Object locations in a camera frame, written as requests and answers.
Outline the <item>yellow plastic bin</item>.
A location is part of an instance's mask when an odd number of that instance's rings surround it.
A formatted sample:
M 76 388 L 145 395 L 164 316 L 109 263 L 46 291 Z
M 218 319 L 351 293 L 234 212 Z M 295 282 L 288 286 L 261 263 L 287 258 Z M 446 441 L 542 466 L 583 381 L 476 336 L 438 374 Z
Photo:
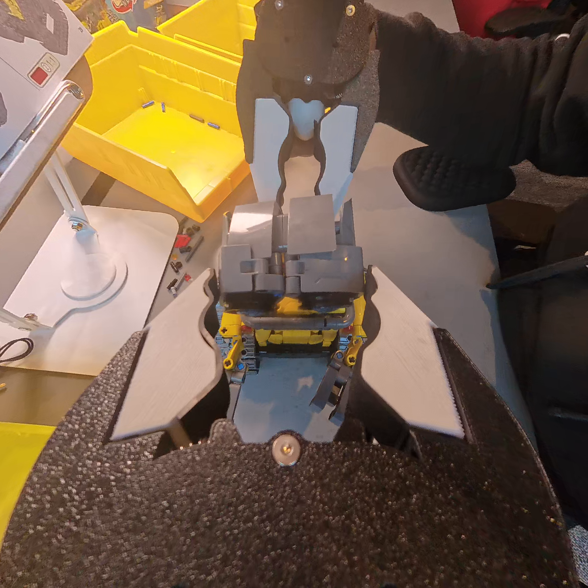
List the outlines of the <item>yellow plastic bin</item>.
M 1 422 L 1 540 L 40 452 L 55 427 Z
M 61 143 L 74 158 L 201 222 L 250 176 L 237 62 L 122 21 L 85 57 L 92 95 Z
M 200 1 L 158 26 L 173 40 L 241 64 L 243 41 L 254 39 L 257 1 Z

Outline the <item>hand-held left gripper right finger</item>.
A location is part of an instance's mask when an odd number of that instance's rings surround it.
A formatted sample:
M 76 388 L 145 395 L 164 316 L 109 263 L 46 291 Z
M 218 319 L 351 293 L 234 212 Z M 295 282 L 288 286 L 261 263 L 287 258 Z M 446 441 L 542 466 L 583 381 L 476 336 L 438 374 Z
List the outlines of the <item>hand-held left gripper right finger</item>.
M 408 442 L 412 433 L 465 441 L 436 325 L 379 268 L 368 269 L 365 288 L 353 415 L 378 442 Z

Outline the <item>person's right forearm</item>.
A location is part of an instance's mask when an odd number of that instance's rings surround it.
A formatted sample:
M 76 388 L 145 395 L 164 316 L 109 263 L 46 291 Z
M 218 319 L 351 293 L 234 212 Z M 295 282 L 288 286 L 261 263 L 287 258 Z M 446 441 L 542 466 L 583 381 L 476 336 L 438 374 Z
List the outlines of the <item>person's right forearm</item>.
M 376 122 L 467 165 L 587 177 L 587 16 L 563 40 L 490 40 L 376 15 Z

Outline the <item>yellow tracked toy robot body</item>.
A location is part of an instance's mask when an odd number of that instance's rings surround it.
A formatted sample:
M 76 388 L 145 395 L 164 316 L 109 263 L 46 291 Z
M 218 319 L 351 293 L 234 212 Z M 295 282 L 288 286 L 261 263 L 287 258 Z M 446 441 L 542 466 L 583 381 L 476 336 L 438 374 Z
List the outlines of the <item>yellow tracked toy robot body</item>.
M 342 424 L 349 400 L 352 371 L 366 341 L 363 328 L 366 301 L 329 313 L 305 311 L 295 298 L 283 298 L 275 316 L 251 317 L 216 306 L 219 330 L 216 342 L 231 390 L 230 417 L 249 376 L 259 373 L 263 356 L 283 359 L 324 357 L 326 373 L 313 396 L 311 408 L 332 409 L 329 420 Z

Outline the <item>robot kit box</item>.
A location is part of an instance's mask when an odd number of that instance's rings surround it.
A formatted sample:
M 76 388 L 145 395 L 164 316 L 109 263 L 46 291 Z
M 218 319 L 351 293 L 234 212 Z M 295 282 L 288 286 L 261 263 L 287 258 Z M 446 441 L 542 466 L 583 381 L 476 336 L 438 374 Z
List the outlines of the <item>robot kit box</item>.
M 156 31 L 169 17 L 166 1 L 64 1 L 90 32 L 117 21 L 126 23 L 131 31 L 138 27 Z

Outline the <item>white book stand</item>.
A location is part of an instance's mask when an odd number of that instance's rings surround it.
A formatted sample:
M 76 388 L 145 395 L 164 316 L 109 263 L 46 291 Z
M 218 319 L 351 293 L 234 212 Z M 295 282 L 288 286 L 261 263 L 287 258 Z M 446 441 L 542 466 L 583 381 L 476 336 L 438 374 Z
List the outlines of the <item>white book stand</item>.
M 26 352 L 21 369 L 97 375 L 151 311 L 178 222 L 168 214 L 83 206 L 58 154 L 61 136 L 84 104 L 82 89 L 63 81 L 5 155 L 1 226 L 39 172 L 63 214 L 5 303 L 1 360 Z

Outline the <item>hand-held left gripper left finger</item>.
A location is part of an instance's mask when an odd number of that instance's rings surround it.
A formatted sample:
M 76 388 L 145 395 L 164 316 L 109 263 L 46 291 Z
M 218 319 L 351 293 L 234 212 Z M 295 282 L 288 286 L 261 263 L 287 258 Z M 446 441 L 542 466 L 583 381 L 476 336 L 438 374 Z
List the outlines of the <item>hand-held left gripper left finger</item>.
M 199 442 L 227 416 L 230 391 L 221 351 L 217 277 L 206 269 L 151 321 L 111 440 L 166 432 L 173 442 Z

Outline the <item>building instruction booklet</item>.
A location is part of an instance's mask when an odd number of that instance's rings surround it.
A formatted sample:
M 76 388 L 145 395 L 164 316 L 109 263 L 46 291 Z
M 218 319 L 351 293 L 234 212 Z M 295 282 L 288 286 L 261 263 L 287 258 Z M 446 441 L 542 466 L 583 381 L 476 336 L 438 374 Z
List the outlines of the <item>building instruction booklet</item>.
M 1 1 L 1 156 L 91 43 L 63 1 Z

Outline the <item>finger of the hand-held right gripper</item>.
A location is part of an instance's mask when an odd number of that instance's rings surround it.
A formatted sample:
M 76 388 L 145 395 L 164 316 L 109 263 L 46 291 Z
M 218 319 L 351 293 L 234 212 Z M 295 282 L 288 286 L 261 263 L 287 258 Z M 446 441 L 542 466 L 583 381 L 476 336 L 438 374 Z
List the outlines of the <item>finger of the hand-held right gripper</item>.
M 293 145 L 292 117 L 279 98 L 258 98 L 254 109 L 253 156 L 250 163 L 260 202 L 283 206 L 285 163 Z
M 318 129 L 321 171 L 317 184 L 320 195 L 331 195 L 338 214 L 352 180 L 358 108 L 338 105 L 321 120 Z

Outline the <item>scattered small building pieces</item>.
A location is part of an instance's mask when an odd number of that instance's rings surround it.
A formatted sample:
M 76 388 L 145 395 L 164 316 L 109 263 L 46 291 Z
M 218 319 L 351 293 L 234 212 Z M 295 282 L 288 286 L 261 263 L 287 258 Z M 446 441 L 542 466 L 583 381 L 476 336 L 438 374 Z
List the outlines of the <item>scattered small building pieces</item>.
M 176 298 L 183 286 L 192 282 L 189 263 L 204 242 L 204 234 L 199 224 L 180 224 L 180 232 L 175 238 L 168 266 L 173 276 L 166 290 Z

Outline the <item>grey toy robot head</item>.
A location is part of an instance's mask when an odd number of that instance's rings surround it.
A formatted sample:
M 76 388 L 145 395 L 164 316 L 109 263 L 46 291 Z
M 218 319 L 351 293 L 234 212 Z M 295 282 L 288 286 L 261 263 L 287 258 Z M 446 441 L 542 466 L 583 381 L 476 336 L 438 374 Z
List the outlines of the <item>grey toy robot head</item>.
M 331 195 L 238 205 L 225 215 L 219 252 L 225 311 L 273 317 L 285 298 L 319 314 L 348 309 L 364 294 L 364 255 L 352 200 L 335 213 Z

